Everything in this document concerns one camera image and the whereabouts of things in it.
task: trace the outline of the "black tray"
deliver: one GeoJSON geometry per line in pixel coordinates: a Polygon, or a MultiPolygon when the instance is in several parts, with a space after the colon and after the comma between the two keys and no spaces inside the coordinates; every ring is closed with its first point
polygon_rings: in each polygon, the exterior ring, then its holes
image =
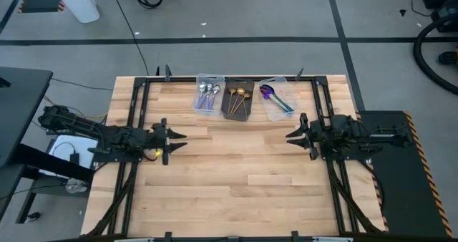
{"type": "MultiPolygon", "coordinates": [[[[234,78],[234,77],[229,77],[226,79],[226,86],[224,89],[224,95],[223,95],[223,102],[221,104],[221,112],[223,112],[223,116],[225,119],[228,120],[237,120],[237,121],[247,121],[248,118],[250,117],[251,114],[251,102],[253,101],[253,90],[255,88],[255,82],[251,79],[243,79],[243,78],[234,78]],[[230,92],[229,89],[233,88],[240,88],[242,87],[245,89],[245,92],[249,93],[251,95],[250,98],[245,99],[245,106],[246,106],[246,115],[245,115],[245,109],[242,105],[234,112],[233,115],[230,115],[228,113],[229,110],[229,102],[231,104],[230,109],[232,109],[233,105],[235,104],[235,101],[237,100],[238,93],[235,92],[232,96],[232,101],[230,101],[230,92]]],[[[237,104],[235,105],[236,107],[238,104],[241,102],[242,96],[238,97],[237,104]]]]}

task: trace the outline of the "metal bracket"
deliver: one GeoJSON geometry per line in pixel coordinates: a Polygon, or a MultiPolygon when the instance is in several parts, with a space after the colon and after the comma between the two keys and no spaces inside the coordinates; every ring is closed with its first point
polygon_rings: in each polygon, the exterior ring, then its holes
{"type": "Polygon", "coordinates": [[[165,65],[165,81],[170,82],[170,77],[172,76],[172,71],[170,71],[169,65],[165,65]]]}
{"type": "Polygon", "coordinates": [[[237,236],[228,237],[228,242],[239,242],[239,241],[240,241],[240,237],[237,237],[237,236]]]}
{"type": "Polygon", "coordinates": [[[134,81],[134,88],[141,87],[146,82],[146,77],[137,77],[134,81]]]}
{"type": "Polygon", "coordinates": [[[352,238],[313,237],[313,242],[353,242],[352,238]]]}
{"type": "Polygon", "coordinates": [[[291,236],[293,237],[293,242],[299,242],[299,232],[291,231],[291,236]]]}
{"type": "Polygon", "coordinates": [[[154,242],[155,238],[128,238],[115,240],[114,242],[154,242]]]}
{"type": "Polygon", "coordinates": [[[0,77],[0,88],[10,87],[11,83],[0,77]]]}
{"type": "Polygon", "coordinates": [[[164,242],[172,242],[172,232],[167,231],[164,235],[164,242]]]}
{"type": "Polygon", "coordinates": [[[303,68],[299,71],[299,73],[296,75],[296,77],[294,77],[295,81],[301,81],[302,72],[303,72],[303,68]]]}
{"type": "Polygon", "coordinates": [[[326,76],[316,76],[315,80],[323,86],[328,86],[328,77],[326,76]]]}

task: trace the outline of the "wooden table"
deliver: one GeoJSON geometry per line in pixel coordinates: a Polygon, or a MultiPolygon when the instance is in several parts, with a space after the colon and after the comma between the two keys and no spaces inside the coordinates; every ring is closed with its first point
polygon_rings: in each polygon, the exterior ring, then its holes
{"type": "MultiPolygon", "coordinates": [[[[107,125],[126,125],[133,82],[134,77],[117,78],[107,125]]],[[[355,118],[346,77],[331,75],[328,83],[335,113],[355,118]]],[[[267,118],[258,95],[250,119],[236,122],[196,115],[194,83],[151,84],[144,128],[166,117],[175,132],[187,135],[188,145],[173,153],[168,166],[161,160],[140,163],[129,237],[163,237],[166,231],[174,237],[337,235],[325,162],[310,161],[308,151],[286,143],[301,112],[310,121],[317,118],[310,82],[291,84],[298,110],[277,122],[267,118]]],[[[96,173],[82,233],[93,229],[111,204],[117,170],[118,163],[110,163],[96,173]]],[[[347,170],[355,201],[383,230],[371,174],[358,162],[347,162],[347,170]]],[[[123,213],[121,205],[116,231],[123,213]]]]}

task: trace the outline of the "table leg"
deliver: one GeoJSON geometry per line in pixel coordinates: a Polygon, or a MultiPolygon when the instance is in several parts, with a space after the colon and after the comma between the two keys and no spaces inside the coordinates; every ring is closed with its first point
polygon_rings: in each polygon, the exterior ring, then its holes
{"type": "Polygon", "coordinates": [[[23,144],[17,146],[12,161],[88,183],[92,182],[92,176],[94,175],[93,170],[59,159],[23,144]]]}

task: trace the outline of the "white bag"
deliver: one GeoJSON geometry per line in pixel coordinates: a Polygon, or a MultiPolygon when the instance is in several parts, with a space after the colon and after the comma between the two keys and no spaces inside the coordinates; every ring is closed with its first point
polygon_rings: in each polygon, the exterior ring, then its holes
{"type": "Polygon", "coordinates": [[[65,6],[82,23],[90,23],[100,18],[95,0],[62,0],[65,6]]]}

